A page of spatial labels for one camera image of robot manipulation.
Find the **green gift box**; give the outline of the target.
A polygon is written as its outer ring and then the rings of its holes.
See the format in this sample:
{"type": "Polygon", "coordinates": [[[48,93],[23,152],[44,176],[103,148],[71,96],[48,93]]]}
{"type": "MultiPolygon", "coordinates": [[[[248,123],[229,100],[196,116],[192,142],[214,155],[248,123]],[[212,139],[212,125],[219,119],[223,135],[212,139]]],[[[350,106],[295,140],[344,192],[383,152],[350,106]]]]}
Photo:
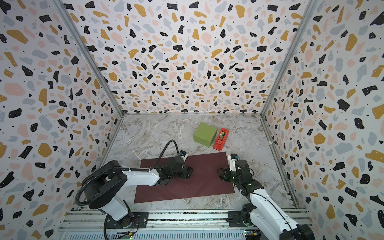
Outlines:
{"type": "Polygon", "coordinates": [[[206,123],[200,123],[198,128],[193,134],[193,140],[196,143],[210,147],[215,140],[218,129],[214,126],[208,125],[206,123]]]}

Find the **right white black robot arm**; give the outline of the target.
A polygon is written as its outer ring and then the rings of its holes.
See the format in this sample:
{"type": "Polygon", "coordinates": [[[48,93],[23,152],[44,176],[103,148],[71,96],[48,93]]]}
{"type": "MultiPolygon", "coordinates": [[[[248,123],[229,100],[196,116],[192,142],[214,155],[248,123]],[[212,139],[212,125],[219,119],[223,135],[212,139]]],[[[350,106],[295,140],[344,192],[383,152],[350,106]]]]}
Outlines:
{"type": "Polygon", "coordinates": [[[238,155],[228,156],[228,168],[218,169],[224,182],[232,183],[249,201],[243,205],[242,221],[247,226],[256,226],[269,240],[314,240],[315,235],[308,225],[300,225],[286,214],[269,196],[263,185],[253,179],[253,170],[246,160],[238,155]]]}

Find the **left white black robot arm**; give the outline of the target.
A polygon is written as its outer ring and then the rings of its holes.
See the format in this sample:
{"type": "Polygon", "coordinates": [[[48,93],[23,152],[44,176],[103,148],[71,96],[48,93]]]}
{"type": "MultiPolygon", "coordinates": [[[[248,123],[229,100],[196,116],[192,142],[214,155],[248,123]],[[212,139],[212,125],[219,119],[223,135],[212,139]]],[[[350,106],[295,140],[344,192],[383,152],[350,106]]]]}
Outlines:
{"type": "Polygon", "coordinates": [[[83,180],[75,196],[75,204],[99,210],[108,219],[127,227],[134,221],[128,204],[117,194],[127,186],[166,186],[175,179],[189,179],[193,168],[186,165],[188,154],[182,152],[159,166],[152,168],[122,167],[118,161],[110,161],[83,180]]]}

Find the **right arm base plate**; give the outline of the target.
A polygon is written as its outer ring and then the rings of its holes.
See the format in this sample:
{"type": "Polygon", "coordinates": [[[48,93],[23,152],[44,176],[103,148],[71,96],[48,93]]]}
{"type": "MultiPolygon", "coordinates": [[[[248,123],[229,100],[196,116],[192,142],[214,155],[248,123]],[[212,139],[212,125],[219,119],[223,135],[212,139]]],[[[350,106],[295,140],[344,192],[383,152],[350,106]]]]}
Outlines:
{"type": "Polygon", "coordinates": [[[253,227],[253,224],[247,223],[241,211],[229,211],[226,221],[230,228],[247,228],[253,227]]]}

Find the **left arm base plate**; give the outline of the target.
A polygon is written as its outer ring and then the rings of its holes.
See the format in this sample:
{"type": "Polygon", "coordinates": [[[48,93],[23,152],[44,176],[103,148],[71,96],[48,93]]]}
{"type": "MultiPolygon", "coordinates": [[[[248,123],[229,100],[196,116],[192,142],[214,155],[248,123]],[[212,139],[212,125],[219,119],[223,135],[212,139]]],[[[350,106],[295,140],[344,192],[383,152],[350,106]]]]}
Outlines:
{"type": "Polygon", "coordinates": [[[106,215],[105,229],[145,229],[147,227],[149,212],[132,212],[121,220],[116,221],[111,216],[106,215]]]}

